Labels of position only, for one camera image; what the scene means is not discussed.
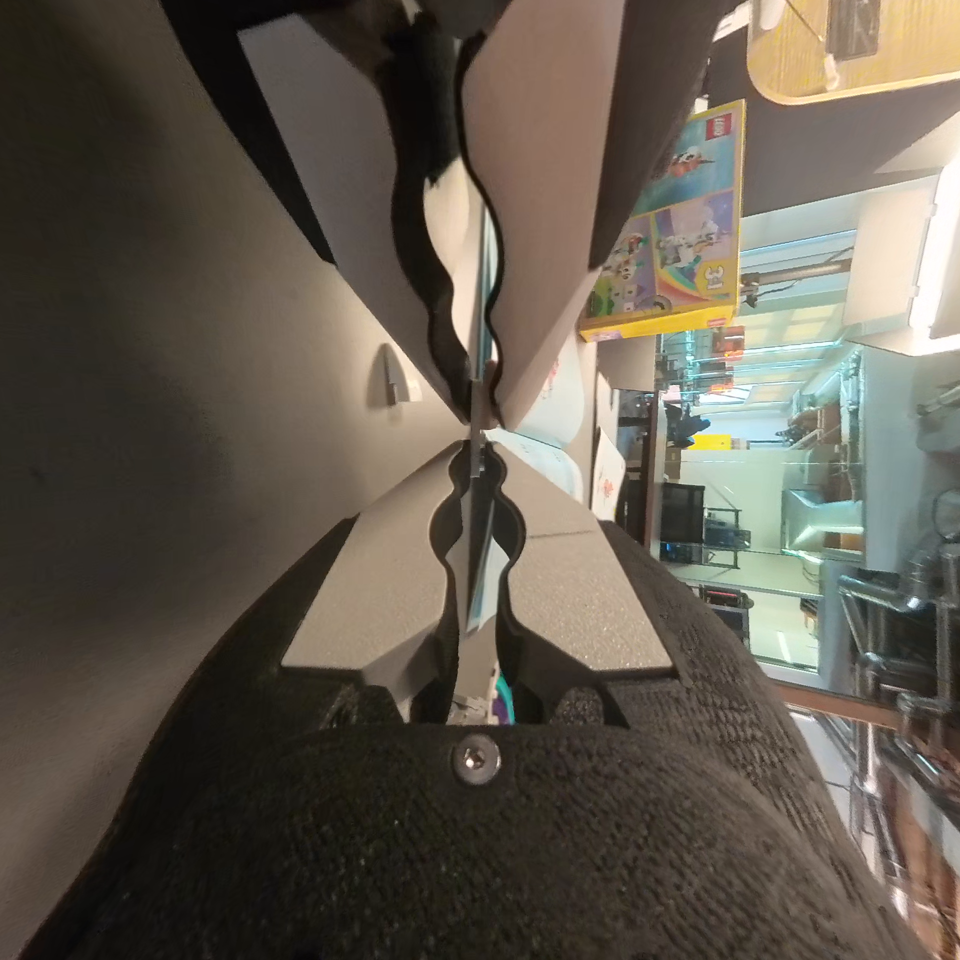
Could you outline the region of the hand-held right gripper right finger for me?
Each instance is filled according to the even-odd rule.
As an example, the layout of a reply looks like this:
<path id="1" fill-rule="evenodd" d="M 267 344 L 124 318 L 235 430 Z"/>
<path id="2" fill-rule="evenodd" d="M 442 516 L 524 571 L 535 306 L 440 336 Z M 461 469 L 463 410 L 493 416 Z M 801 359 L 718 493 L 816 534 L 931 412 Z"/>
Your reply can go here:
<path id="1" fill-rule="evenodd" d="M 673 658 L 599 520 L 506 446 L 486 445 L 491 535 L 506 557 L 495 642 L 514 690 L 673 677 Z"/>

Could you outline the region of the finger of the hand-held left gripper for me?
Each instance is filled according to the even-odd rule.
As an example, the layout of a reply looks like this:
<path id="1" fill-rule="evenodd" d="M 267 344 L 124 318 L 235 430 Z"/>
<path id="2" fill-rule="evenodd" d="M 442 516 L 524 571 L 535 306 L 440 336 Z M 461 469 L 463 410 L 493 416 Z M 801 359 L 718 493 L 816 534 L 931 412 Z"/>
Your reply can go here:
<path id="1" fill-rule="evenodd" d="M 615 94 L 660 2 L 514 1 L 465 67 L 465 160 L 499 247 L 491 408 L 516 429 L 599 275 L 592 252 Z"/>
<path id="2" fill-rule="evenodd" d="M 342 278 L 463 423 L 470 360 L 426 186 L 459 157 L 435 22 L 268 22 L 239 40 Z"/>

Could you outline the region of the yellow lego set box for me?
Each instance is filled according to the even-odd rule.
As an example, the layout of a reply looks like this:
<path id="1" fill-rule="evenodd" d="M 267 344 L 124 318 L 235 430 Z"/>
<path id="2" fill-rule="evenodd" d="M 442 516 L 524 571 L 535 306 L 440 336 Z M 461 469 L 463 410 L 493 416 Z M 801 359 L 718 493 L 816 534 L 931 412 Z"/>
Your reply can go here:
<path id="1" fill-rule="evenodd" d="M 746 102 L 692 115 L 636 201 L 580 319 L 600 343 L 721 330 L 738 313 Z"/>

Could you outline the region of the wooden book stand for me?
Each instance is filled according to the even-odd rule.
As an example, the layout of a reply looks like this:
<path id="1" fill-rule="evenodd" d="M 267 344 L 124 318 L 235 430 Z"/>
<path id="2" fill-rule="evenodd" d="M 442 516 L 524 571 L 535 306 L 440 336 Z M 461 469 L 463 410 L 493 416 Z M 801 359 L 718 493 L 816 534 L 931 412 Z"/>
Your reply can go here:
<path id="1" fill-rule="evenodd" d="M 801 106 L 958 81 L 957 1 L 753 1 L 747 69 Z"/>

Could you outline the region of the open lego instruction booklet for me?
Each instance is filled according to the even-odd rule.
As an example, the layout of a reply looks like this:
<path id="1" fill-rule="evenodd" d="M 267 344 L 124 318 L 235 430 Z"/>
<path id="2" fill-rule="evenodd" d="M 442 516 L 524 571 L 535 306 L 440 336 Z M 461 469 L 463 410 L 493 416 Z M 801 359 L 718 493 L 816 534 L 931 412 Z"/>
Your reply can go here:
<path id="1" fill-rule="evenodd" d="M 510 450 L 571 498 L 582 502 L 582 470 L 569 447 L 585 415 L 585 392 L 575 336 L 563 344 L 536 400 L 514 430 L 486 431 L 486 438 Z"/>

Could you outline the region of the white wedge lego piece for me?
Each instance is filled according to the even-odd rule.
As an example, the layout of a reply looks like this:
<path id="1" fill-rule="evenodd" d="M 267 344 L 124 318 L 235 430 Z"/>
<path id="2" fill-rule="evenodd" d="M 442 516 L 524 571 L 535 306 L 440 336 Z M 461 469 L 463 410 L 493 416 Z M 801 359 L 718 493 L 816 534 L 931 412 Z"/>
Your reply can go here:
<path id="1" fill-rule="evenodd" d="M 381 343 L 367 379 L 366 406 L 373 410 L 392 409 L 420 403 L 423 398 L 421 383 L 408 373 L 401 354 L 392 343 Z"/>

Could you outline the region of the booklet with red creature print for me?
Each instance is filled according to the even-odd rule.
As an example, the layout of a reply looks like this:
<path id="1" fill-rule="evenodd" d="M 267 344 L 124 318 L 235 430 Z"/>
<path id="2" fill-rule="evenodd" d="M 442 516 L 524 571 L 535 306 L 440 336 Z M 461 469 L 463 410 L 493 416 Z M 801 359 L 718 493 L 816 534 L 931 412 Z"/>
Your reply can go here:
<path id="1" fill-rule="evenodd" d="M 593 469 L 590 487 L 590 510 L 601 522 L 614 522 L 619 495 L 626 474 L 626 461 L 617 444 L 597 427 L 594 438 Z"/>

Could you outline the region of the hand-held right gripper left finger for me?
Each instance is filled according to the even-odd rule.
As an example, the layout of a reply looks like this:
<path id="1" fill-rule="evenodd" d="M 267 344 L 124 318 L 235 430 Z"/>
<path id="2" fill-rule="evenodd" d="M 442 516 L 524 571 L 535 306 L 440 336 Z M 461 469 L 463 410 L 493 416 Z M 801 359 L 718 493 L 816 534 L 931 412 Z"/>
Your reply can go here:
<path id="1" fill-rule="evenodd" d="M 431 542 L 455 498 L 450 443 L 353 523 L 281 665 L 387 690 L 421 690 L 438 675 L 431 637 L 444 615 L 448 571 Z"/>

